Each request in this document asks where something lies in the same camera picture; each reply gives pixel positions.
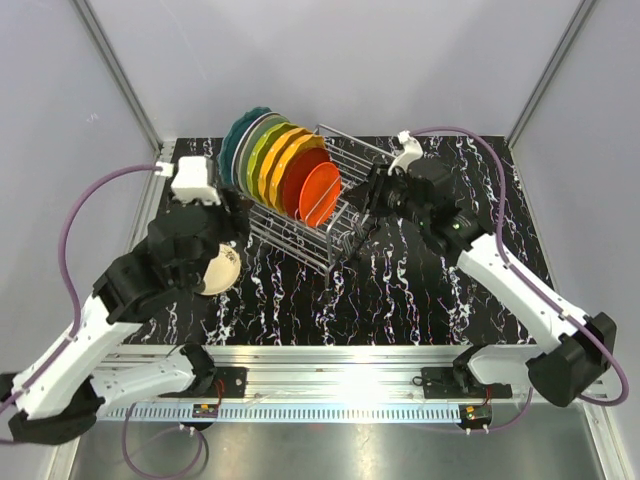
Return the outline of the bright orange small plate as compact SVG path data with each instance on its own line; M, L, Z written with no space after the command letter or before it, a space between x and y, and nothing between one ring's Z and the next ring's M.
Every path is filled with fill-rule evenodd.
M323 224L333 213L341 193L341 174L328 161L316 166L305 180L299 197L299 215L310 227Z

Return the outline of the lime green dotted plate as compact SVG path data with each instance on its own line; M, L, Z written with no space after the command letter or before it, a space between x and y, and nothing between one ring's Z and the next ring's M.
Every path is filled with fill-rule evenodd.
M259 138L255 147L251 152L249 163L247 166L247 188L249 194L256 200L262 201L259 193L258 180L262 163L273 143L284 133L295 128L295 125L289 122L281 122L269 127Z

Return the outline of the cream plate black motif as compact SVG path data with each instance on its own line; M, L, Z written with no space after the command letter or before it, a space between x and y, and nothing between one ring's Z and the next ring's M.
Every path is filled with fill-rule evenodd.
M221 244L219 254L209 262L202 283L195 293L214 296L228 291L239 279L241 257L232 245Z

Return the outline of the orange round plastic plate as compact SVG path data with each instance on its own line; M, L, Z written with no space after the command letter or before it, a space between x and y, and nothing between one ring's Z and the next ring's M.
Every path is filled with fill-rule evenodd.
M296 218L302 187L310 173L320 164L330 160L325 148L315 147L298 153L285 170L279 186L282 210Z

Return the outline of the teal scalloped plate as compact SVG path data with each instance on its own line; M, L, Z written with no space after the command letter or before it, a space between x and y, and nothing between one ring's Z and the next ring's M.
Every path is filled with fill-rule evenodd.
M232 185L231 166L242 135L260 116L271 112L272 110L268 107L255 107L247 111L233 123L228 134L224 137L218 156L219 174L224 186L230 187Z

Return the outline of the white plate green rim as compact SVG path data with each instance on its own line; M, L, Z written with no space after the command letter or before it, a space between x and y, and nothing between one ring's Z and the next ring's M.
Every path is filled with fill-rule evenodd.
M247 181L243 179L243 177L245 176L243 177L241 176L240 169L241 169L241 162L245 155L246 145L247 145L247 142L249 141L249 138L251 137L253 131L264 122L270 123L271 126L273 126L277 123L282 123L285 120L286 120L286 117L280 115L277 112L266 112L256 117L250 123L248 123L247 128L245 129L242 136L240 137L240 141L236 147L233 160L232 160L231 177L232 177L233 185L237 187L238 191L244 194L245 196L249 196L249 190L246 185Z

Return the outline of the orange dotted scalloped plate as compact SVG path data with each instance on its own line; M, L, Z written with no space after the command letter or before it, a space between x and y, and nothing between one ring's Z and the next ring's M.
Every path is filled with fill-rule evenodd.
M306 128L291 127L280 133L270 146L265 159L262 162L258 177L258 192L264 205L272 207L272 203L269 200L269 188L272 175L279 162L280 156L295 140L310 134L311 131Z

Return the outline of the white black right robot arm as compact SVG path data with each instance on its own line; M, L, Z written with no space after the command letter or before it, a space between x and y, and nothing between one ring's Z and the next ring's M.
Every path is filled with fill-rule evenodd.
M453 181L441 165L418 160L394 172L375 165L345 198L373 217L396 215L415 225L432 252L486 288L534 338L531 353L500 345L465 350L452 363L461 395L521 384L566 407L609 369L615 322L605 313L588 315L526 269L489 222L456 204Z

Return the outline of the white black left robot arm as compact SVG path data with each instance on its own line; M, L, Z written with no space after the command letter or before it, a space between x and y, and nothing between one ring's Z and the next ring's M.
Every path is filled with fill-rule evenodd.
M157 216L146 236L116 258L49 351L20 373L1 376L1 399L17 411L12 444L61 445L117 408L150 397L209 394L217 369L201 346L186 344L168 358L113 375L96 367L181 294L204 285L222 246L246 241L247 204L224 188L219 204L177 205Z

